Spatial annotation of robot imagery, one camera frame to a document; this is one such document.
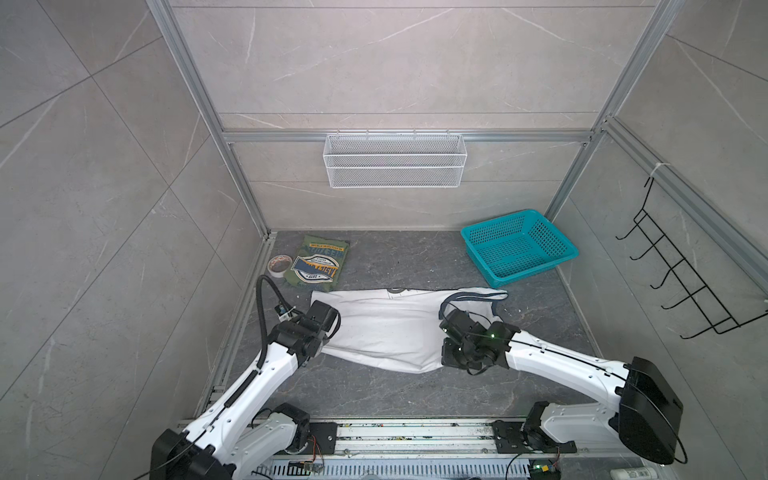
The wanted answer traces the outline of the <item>teal plastic basket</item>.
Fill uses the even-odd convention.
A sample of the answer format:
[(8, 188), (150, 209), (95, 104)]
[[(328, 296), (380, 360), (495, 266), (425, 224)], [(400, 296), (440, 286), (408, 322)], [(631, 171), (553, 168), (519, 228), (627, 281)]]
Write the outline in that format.
[(467, 226), (461, 236), (467, 255), (492, 288), (552, 270), (579, 255), (577, 247), (535, 210)]

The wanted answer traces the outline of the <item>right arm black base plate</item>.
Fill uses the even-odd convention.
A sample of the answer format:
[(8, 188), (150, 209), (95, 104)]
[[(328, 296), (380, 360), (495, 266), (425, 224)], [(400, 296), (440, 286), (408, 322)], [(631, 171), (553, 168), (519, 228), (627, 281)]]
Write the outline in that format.
[(539, 426), (503, 420), (496, 420), (490, 426), (496, 451), (499, 454), (574, 454), (577, 452), (573, 441), (557, 442), (545, 434)]

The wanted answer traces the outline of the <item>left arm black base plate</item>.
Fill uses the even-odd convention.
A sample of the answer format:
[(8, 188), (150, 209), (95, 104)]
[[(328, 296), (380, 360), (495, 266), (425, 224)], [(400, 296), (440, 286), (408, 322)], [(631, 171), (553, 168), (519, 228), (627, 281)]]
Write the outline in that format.
[(330, 455), (335, 452), (339, 425), (335, 422), (311, 422), (299, 425), (288, 454)]

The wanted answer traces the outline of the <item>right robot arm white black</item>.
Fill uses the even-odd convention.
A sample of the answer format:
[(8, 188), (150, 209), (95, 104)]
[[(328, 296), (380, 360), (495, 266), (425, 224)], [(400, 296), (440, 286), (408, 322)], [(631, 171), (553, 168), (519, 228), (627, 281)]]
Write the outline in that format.
[(653, 362), (585, 355), (457, 308), (439, 319), (443, 365), (471, 375), (499, 366), (589, 397), (578, 405), (535, 403), (517, 434), (526, 450), (572, 453), (581, 443), (620, 444), (656, 464), (687, 463), (679, 438), (682, 401)]

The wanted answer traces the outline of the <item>green tank top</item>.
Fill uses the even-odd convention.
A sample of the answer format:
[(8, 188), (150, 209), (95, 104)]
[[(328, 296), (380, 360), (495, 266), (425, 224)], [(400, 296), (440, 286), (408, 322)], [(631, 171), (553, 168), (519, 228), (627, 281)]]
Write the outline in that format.
[(329, 292), (338, 284), (349, 249), (346, 241), (305, 235), (285, 279), (296, 287)]

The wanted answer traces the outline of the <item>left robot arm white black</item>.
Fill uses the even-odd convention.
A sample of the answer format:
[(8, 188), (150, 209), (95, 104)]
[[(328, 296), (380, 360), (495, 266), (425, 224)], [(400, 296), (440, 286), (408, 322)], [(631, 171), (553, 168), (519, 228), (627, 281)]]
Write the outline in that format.
[(305, 314), (280, 322), (267, 346), (236, 382), (180, 432), (155, 441), (150, 479), (243, 479), (277, 453), (313, 451), (310, 415), (287, 403), (254, 424), (267, 400), (300, 366), (316, 357), (341, 326), (340, 313), (315, 301)]

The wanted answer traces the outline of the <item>white navy tank top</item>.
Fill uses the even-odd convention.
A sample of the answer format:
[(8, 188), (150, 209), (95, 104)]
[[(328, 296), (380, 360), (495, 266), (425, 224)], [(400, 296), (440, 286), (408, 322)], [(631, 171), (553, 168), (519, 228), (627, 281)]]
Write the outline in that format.
[(457, 290), (391, 289), (321, 292), (311, 295), (341, 314), (341, 327), (322, 352), (363, 366), (408, 374), (440, 369), (445, 334), (441, 316), (468, 311), (488, 326), (505, 290), (483, 287)]

